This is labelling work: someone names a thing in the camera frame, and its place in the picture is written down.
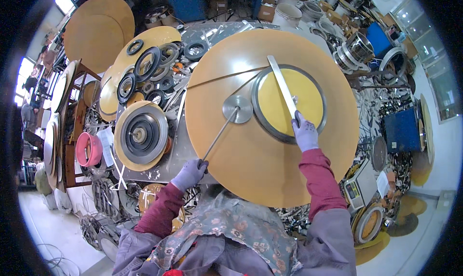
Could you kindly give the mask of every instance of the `gray jacket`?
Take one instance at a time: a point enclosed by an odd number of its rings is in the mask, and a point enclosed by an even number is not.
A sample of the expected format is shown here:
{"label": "gray jacket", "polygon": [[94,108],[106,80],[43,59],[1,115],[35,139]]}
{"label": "gray jacket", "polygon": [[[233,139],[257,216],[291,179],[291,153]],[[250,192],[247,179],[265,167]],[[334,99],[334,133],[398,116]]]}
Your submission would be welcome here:
{"label": "gray jacket", "polygon": [[[307,232],[307,239],[298,242],[297,259],[301,275],[356,275],[354,239],[350,215],[345,209],[318,212]],[[146,261],[161,239],[149,233],[123,230],[119,240],[113,275],[157,276],[158,266]],[[196,239],[179,270],[183,275],[203,275],[214,267],[222,276],[273,276],[268,264],[245,245],[222,236],[203,235]]]}

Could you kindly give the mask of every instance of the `pink bucket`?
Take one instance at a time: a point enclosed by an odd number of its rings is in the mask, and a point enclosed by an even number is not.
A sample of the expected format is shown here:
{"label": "pink bucket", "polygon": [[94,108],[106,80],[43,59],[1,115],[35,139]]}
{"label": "pink bucket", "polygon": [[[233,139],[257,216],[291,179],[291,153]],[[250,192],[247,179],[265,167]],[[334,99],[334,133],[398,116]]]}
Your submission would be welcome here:
{"label": "pink bucket", "polygon": [[[85,149],[90,146],[90,156],[87,160]],[[97,136],[93,136],[88,132],[80,134],[75,144],[75,157],[81,166],[89,167],[100,162],[103,155],[103,146]]]}

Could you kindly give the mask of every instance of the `black rubber ring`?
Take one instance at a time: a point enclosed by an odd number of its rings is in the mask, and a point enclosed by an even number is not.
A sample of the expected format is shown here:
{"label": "black rubber ring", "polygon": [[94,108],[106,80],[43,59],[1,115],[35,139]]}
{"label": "black rubber ring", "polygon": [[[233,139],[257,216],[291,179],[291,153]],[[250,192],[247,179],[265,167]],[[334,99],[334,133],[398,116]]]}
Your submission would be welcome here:
{"label": "black rubber ring", "polygon": [[129,56],[132,56],[132,55],[135,55],[136,53],[138,53],[138,51],[140,51],[143,47],[143,40],[142,39],[138,39],[138,40],[135,40],[133,42],[130,43],[130,45],[127,47],[127,55]]}
{"label": "black rubber ring", "polygon": [[160,108],[164,108],[167,104],[167,98],[166,98],[166,94],[163,90],[159,90],[159,89],[154,89],[153,91],[149,92],[146,96],[145,96],[145,100],[147,101],[153,101],[153,99],[156,97],[156,96],[160,96],[161,98],[161,101],[159,101],[159,104],[158,106]]}
{"label": "black rubber ring", "polygon": [[[151,63],[150,68],[146,71],[144,74],[139,74],[140,66],[143,62],[143,59],[145,59],[148,55],[153,55],[153,62]],[[158,47],[151,47],[145,50],[145,52],[140,55],[140,57],[137,59],[135,66],[133,68],[133,73],[135,74],[136,82],[144,82],[148,80],[151,76],[153,76],[154,72],[156,72],[157,68],[159,67],[159,64],[161,62],[161,51],[159,50]]]}
{"label": "black rubber ring", "polygon": [[163,90],[166,94],[170,94],[174,91],[174,78],[172,76],[165,76],[159,80],[159,89]]}
{"label": "black rubber ring", "polygon": [[[121,91],[123,88],[123,83],[127,79],[131,79],[132,84],[130,86],[129,92],[126,95],[124,95],[121,93]],[[136,89],[135,75],[133,73],[125,74],[125,76],[122,77],[122,79],[119,82],[119,85],[117,86],[117,99],[119,100],[119,103],[122,105],[125,105],[127,101],[129,100],[130,96],[132,96],[132,94],[135,92],[135,89]]]}
{"label": "black rubber ring", "polygon": [[[192,55],[189,53],[189,50],[193,47],[201,47],[203,49],[202,52],[200,52],[199,54],[196,54],[196,55]],[[185,55],[185,57],[190,60],[190,61],[199,61],[203,56],[204,54],[207,52],[207,45],[204,41],[194,41],[194,42],[191,42],[189,43],[188,45],[185,46],[185,48],[183,49],[183,54]]]}

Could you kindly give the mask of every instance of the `plastic bag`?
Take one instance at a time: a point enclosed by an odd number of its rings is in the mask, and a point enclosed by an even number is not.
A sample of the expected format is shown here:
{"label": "plastic bag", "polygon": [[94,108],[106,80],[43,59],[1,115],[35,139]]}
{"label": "plastic bag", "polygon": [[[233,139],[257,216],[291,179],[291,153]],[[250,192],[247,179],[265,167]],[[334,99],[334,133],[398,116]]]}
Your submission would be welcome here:
{"label": "plastic bag", "polygon": [[56,206],[55,195],[53,193],[50,193],[47,196],[41,194],[40,196],[42,197],[42,202],[47,206],[49,210],[58,209],[58,207]]}
{"label": "plastic bag", "polygon": [[68,194],[61,192],[57,188],[55,188],[53,192],[55,194],[55,201],[58,210],[66,211],[67,214],[70,214],[72,212],[72,203]]}

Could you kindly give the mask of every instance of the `blue container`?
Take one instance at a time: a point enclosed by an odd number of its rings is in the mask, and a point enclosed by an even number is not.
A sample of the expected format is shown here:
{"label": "blue container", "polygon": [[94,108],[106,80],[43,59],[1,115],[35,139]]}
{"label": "blue container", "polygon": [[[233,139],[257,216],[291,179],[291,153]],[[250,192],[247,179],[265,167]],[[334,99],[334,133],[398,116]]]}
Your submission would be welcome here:
{"label": "blue container", "polygon": [[385,116],[382,120],[386,129],[385,140],[388,144],[388,152],[421,151],[414,108]]}
{"label": "blue container", "polygon": [[371,24],[367,29],[367,39],[373,46],[374,56],[383,59],[384,55],[392,49],[392,45],[384,30],[377,22]]}

